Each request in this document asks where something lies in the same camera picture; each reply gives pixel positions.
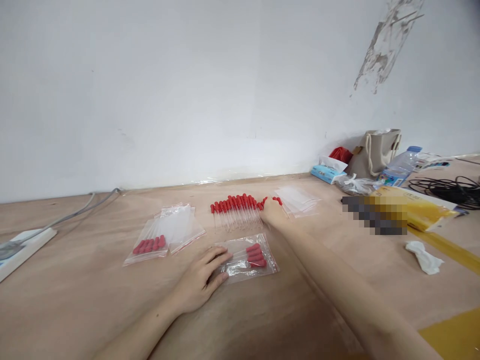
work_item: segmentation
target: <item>yellow tape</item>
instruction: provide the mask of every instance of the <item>yellow tape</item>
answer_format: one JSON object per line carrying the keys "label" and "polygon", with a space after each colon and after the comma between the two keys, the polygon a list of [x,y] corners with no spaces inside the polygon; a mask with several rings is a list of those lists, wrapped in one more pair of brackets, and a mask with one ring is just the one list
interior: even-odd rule
{"label": "yellow tape", "polygon": [[411,226],[408,231],[480,276],[480,257],[434,232],[421,232]]}
{"label": "yellow tape", "polygon": [[[480,359],[480,307],[419,331],[422,338],[445,360]],[[342,356],[343,360],[368,360],[365,353]]]}

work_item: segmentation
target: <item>blue bottle cap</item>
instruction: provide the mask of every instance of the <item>blue bottle cap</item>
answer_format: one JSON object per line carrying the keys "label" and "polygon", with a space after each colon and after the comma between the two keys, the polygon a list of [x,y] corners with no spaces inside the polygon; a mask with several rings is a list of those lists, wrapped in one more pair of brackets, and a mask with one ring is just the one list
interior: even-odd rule
{"label": "blue bottle cap", "polygon": [[420,146],[409,146],[407,151],[411,151],[412,153],[419,153],[422,151]]}

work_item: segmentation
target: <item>beige bag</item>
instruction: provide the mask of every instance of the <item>beige bag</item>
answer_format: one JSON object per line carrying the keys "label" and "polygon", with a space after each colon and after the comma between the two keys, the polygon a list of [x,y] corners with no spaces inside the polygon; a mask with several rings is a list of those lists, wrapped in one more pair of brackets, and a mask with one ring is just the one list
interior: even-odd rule
{"label": "beige bag", "polygon": [[400,132],[399,129],[391,129],[386,133],[367,131],[360,146],[353,151],[345,172],[350,176],[356,174],[358,179],[376,179],[397,154],[402,139]]}

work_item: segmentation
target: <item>hand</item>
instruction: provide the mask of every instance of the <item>hand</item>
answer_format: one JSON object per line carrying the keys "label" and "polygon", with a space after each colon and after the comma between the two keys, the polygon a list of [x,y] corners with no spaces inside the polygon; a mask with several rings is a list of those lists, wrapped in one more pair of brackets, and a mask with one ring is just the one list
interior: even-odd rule
{"label": "hand", "polygon": [[273,227],[278,226],[289,219],[279,202],[270,197],[265,200],[263,211],[260,211],[260,218]]}
{"label": "hand", "polygon": [[214,270],[231,257],[232,254],[227,253],[226,248],[215,246],[193,260],[170,294],[172,302],[179,307],[178,310],[181,314],[200,308],[227,280],[229,275],[222,272],[207,284],[207,280]]}

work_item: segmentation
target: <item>plastic water bottle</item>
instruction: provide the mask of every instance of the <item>plastic water bottle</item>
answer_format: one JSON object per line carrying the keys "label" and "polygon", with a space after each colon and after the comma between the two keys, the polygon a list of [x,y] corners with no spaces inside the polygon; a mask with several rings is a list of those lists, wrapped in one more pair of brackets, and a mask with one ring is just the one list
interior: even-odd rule
{"label": "plastic water bottle", "polygon": [[378,176],[378,180],[385,180],[385,186],[401,186],[415,169],[420,151],[420,146],[409,146],[405,152],[393,158]]}

